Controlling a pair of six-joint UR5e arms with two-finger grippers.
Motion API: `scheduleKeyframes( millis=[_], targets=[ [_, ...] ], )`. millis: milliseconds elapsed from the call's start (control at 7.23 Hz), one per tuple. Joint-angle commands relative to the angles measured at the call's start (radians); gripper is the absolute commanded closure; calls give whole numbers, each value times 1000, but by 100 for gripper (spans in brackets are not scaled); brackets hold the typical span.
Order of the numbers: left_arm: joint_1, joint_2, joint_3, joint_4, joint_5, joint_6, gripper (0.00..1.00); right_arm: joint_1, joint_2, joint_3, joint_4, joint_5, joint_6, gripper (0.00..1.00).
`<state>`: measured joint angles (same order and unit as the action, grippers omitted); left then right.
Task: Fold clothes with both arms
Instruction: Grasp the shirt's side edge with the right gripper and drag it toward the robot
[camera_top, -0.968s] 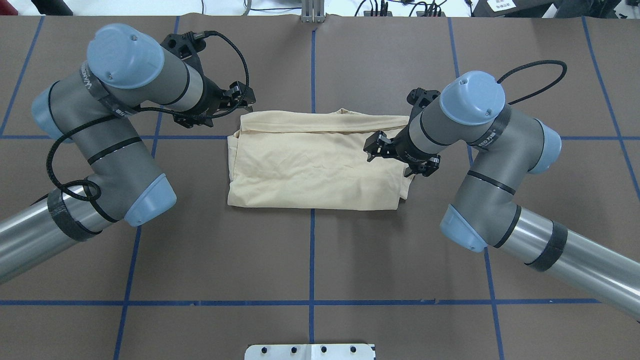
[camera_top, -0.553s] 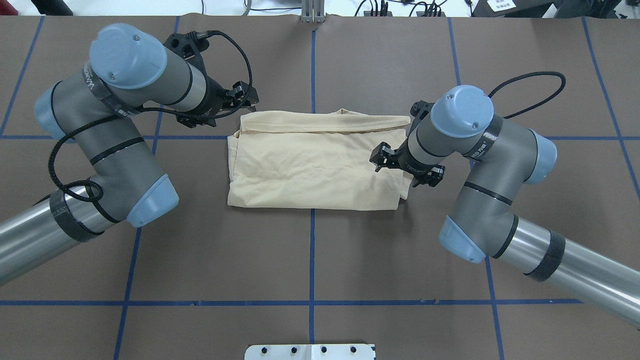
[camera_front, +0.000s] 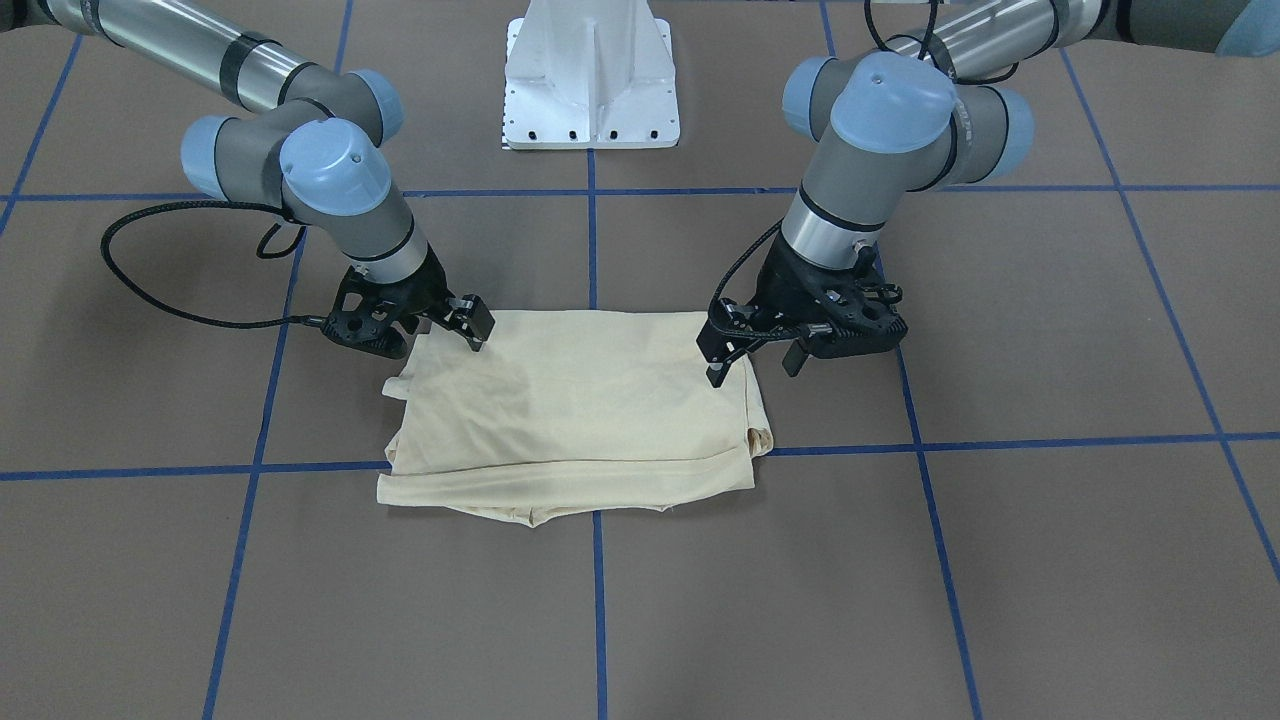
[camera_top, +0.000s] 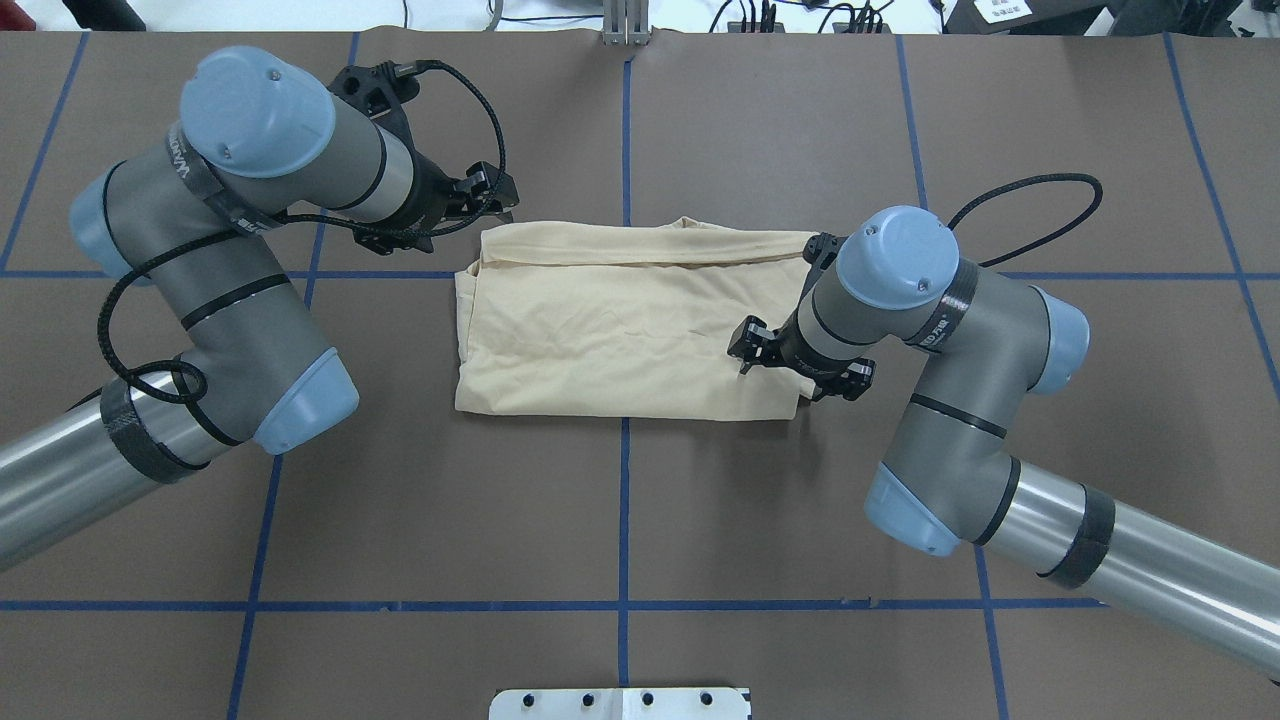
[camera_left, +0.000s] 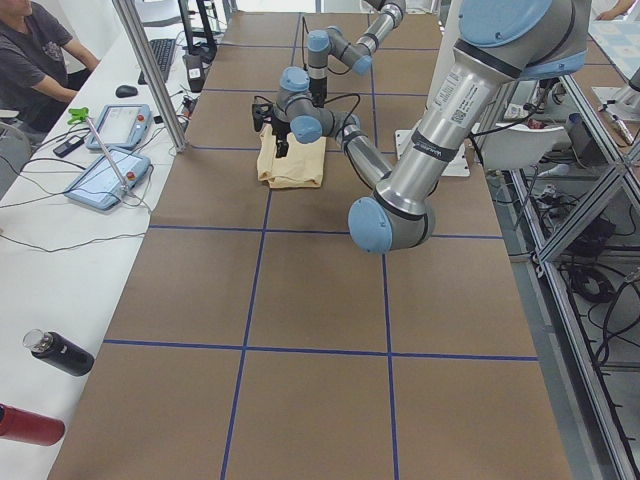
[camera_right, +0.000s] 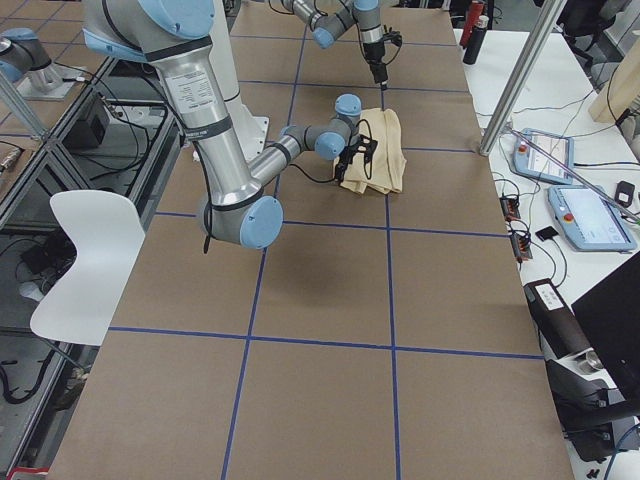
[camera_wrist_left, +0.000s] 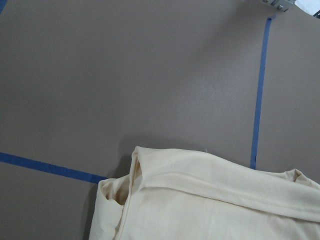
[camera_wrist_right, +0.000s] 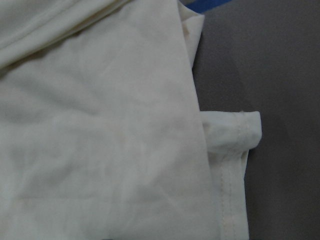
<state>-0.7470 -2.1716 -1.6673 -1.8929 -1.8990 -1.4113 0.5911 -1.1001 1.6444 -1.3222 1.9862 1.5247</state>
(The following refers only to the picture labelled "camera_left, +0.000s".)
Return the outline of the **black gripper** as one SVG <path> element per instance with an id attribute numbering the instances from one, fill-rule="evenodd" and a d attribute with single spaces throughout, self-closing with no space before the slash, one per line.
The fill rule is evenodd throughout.
<path id="1" fill-rule="evenodd" d="M 326 78 L 311 78 L 309 83 L 309 91 L 312 94 L 313 105 L 317 108 L 324 107 L 326 99 Z"/>
<path id="2" fill-rule="evenodd" d="M 289 143 L 287 136 L 291 132 L 290 123 L 280 119 L 272 120 L 272 132 L 276 136 L 276 158 L 284 158 L 288 154 Z"/>

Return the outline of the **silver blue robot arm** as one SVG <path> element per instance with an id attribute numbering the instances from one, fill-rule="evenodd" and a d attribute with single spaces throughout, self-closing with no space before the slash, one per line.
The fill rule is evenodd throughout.
<path id="1" fill-rule="evenodd" d="M 334 57 L 358 75 L 372 67 L 373 55 L 385 38 L 399 27 L 406 15 L 404 0 L 368 1 L 379 13 L 377 19 L 354 42 L 349 41 L 339 27 L 312 30 L 307 36 L 306 71 L 313 104 L 323 107 L 327 99 L 329 58 Z"/>
<path id="2" fill-rule="evenodd" d="M 354 43 L 334 27 L 310 32 L 308 67 L 286 68 L 271 106 L 278 143 L 292 134 L 301 144 L 332 137 L 372 193 L 348 214 L 352 240 L 384 254 L 422 244 L 432 234 L 428 198 L 447 165 L 498 89 L 578 71 L 585 62 L 588 1 L 465 1 L 459 10 L 454 62 L 396 164 L 359 128 L 355 115 L 323 104 L 327 60 L 335 57 L 366 73 L 382 41 L 405 17 L 403 1 L 374 1 L 379 16 Z"/>

